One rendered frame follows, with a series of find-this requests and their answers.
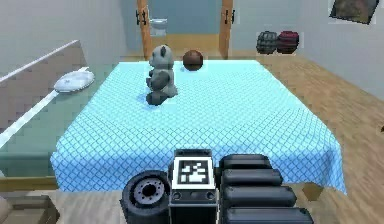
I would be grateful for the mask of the dark red dumbbell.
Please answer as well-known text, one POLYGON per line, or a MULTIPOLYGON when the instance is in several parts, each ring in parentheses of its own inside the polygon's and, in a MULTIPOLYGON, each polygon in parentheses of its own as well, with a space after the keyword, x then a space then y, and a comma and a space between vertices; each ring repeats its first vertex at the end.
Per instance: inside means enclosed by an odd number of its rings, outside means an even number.
POLYGON ((277 37, 277 52, 292 54, 299 45, 299 34, 294 31, 282 31, 277 37))

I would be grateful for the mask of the brown box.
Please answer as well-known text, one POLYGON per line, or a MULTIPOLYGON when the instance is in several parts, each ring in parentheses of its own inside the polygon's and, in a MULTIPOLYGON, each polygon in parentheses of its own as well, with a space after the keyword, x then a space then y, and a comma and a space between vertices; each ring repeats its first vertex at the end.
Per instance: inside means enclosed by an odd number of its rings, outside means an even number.
POLYGON ((57 224, 59 218, 48 195, 0 196, 0 224, 57 224))

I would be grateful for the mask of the wooden room door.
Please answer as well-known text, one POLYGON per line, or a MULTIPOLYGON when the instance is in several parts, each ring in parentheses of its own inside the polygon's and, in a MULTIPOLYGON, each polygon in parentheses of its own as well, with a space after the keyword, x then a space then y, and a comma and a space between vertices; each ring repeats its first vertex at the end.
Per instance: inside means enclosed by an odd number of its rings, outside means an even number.
POLYGON ((233 9, 233 0, 222 0, 220 12, 220 32, 219 32, 219 52, 223 59, 228 58, 229 40, 231 23, 224 24, 225 10, 231 13, 233 9))
POLYGON ((150 35, 150 18, 148 11, 148 3, 147 0, 136 0, 137 1, 137 12, 141 13, 142 11, 146 12, 147 24, 140 24, 141 30, 141 39, 142 39, 142 48, 143 55, 146 60, 148 60, 152 53, 152 39, 150 35))

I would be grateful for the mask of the grey teddy bear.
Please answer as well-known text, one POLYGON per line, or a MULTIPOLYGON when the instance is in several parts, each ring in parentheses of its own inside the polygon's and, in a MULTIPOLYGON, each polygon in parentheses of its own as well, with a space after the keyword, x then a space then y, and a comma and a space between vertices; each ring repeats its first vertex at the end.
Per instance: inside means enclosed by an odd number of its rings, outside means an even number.
POLYGON ((146 78, 147 87, 151 90, 146 96, 146 101, 149 105, 158 106, 178 94, 174 84, 174 59, 171 48, 166 44, 155 47, 149 65, 153 69, 146 78))

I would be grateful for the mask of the white toilet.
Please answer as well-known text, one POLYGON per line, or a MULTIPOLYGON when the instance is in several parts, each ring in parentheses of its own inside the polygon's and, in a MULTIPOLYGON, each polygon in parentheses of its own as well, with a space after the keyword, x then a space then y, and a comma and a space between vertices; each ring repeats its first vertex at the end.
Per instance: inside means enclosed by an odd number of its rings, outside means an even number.
POLYGON ((164 18, 150 20, 150 35, 153 37, 161 37, 167 34, 168 21, 164 18))

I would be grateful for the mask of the dark grey dumbbell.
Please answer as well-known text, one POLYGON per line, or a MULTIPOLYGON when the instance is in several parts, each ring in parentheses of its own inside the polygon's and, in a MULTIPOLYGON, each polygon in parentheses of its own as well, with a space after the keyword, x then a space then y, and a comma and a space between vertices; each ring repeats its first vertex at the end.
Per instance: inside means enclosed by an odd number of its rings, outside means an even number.
POLYGON ((277 48, 277 33, 264 31, 258 35, 256 50, 260 54, 272 54, 277 48))

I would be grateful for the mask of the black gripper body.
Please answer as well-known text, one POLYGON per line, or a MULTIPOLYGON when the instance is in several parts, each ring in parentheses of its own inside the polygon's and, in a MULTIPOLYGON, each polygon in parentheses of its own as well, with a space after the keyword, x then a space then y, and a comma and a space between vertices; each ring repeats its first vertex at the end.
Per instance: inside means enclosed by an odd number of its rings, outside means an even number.
POLYGON ((164 171, 149 170, 132 177, 120 199, 126 224, 169 224, 169 195, 164 171))

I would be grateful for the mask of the bed with blue checked blanket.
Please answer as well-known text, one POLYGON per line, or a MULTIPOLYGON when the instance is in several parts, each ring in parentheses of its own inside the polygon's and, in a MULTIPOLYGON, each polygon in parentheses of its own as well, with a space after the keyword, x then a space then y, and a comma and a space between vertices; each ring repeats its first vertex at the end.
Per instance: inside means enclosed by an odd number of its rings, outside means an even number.
POLYGON ((53 176, 63 191, 120 190, 146 169, 164 170, 179 148, 207 148, 219 161, 235 153, 269 157, 287 183, 345 191, 333 133, 255 60, 208 60, 197 72, 174 66, 178 95, 146 102, 147 62, 121 62, 79 114, 73 95, 48 108, 6 144, 0 172, 53 176))

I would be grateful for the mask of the framed wall picture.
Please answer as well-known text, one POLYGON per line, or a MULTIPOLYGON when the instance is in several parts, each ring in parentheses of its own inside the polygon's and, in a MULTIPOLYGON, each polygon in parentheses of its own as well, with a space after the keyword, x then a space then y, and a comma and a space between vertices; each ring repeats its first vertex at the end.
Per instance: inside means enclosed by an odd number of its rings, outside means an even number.
POLYGON ((335 0, 329 17, 369 25, 380 0, 335 0))

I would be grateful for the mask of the brown ball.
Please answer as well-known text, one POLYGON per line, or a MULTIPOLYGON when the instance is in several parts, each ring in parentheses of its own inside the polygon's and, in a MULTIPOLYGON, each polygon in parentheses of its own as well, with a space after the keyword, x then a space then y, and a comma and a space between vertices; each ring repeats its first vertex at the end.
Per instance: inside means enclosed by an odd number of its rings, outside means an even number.
POLYGON ((183 55, 183 66, 188 71, 197 71, 203 66, 203 55, 197 50, 189 50, 183 55))

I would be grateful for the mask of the white pillow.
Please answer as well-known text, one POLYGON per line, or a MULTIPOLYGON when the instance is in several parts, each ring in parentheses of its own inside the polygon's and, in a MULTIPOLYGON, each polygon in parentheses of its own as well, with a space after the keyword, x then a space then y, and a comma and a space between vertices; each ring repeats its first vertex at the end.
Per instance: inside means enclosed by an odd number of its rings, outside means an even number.
POLYGON ((93 72, 77 70, 64 74, 54 84, 53 88, 59 93, 80 91, 90 86, 95 80, 93 72))

